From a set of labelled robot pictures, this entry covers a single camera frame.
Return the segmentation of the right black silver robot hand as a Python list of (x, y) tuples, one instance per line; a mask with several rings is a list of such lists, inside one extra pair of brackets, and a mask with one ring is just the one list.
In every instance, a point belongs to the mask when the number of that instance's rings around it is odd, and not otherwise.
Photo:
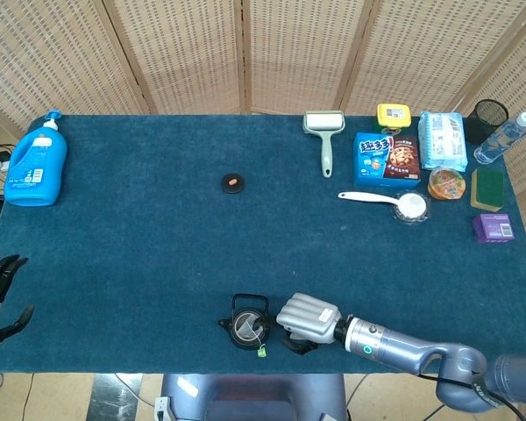
[(341, 318), (336, 305), (295, 293), (282, 306), (275, 320), (288, 335), (283, 340), (287, 348), (304, 355), (320, 345), (334, 343), (336, 325)]

